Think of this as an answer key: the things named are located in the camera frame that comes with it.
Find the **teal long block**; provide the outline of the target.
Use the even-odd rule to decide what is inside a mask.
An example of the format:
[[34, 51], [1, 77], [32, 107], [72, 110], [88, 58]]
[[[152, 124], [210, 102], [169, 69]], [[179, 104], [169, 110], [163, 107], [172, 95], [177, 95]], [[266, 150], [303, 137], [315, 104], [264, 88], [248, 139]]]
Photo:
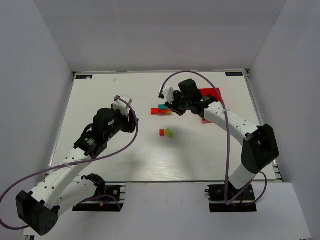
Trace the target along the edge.
[[158, 109], [159, 109], [159, 110], [165, 110], [165, 109], [168, 109], [168, 107], [165, 106], [164, 104], [159, 104], [159, 105], [158, 105]]

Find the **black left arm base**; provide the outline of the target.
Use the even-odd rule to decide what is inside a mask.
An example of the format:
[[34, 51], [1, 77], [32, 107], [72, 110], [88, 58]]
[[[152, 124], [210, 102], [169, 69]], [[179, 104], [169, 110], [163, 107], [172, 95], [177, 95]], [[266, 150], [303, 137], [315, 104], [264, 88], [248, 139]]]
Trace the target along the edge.
[[73, 212], [121, 212], [126, 198], [126, 184], [106, 184], [102, 192], [96, 192], [89, 200], [83, 200], [72, 208]]

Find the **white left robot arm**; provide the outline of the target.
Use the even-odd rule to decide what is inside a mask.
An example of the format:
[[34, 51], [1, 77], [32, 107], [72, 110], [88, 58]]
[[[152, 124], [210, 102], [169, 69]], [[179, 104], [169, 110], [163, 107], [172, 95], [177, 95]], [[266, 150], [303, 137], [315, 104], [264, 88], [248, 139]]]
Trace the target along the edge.
[[67, 191], [72, 181], [98, 160], [108, 142], [119, 132], [137, 133], [138, 119], [131, 107], [101, 108], [74, 143], [61, 165], [49, 169], [49, 175], [34, 188], [22, 190], [15, 198], [18, 217], [38, 235], [44, 236], [68, 209], [86, 199], [105, 197], [106, 182], [97, 174], [84, 175]]

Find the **red long block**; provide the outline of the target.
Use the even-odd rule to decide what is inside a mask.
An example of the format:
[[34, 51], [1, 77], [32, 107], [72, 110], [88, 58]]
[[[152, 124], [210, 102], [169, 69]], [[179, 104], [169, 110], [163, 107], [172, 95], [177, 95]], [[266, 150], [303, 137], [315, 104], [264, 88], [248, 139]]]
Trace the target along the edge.
[[150, 109], [150, 114], [151, 115], [160, 115], [162, 112], [159, 108], [151, 108]]

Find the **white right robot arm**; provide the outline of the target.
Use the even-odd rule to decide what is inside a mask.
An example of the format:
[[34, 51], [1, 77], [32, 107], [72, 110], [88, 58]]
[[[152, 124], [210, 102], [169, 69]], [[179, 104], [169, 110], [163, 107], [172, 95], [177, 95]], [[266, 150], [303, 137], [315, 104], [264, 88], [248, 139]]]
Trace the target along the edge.
[[236, 139], [242, 146], [241, 163], [227, 178], [228, 188], [241, 190], [260, 171], [279, 157], [279, 148], [273, 128], [250, 123], [232, 111], [224, 109], [220, 100], [212, 95], [202, 95], [193, 79], [179, 83], [179, 90], [163, 87], [165, 105], [182, 116], [191, 111], [202, 119], [216, 124]]

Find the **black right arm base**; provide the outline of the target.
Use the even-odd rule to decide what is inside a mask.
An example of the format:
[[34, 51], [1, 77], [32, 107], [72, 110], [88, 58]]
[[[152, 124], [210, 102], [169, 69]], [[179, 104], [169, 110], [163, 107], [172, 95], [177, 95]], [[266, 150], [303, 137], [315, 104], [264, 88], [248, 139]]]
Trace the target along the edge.
[[225, 201], [225, 184], [210, 184], [204, 190], [208, 196], [209, 210], [211, 213], [253, 213], [257, 212], [255, 193], [252, 185], [249, 185], [241, 194], [241, 190], [229, 186], [227, 201]]

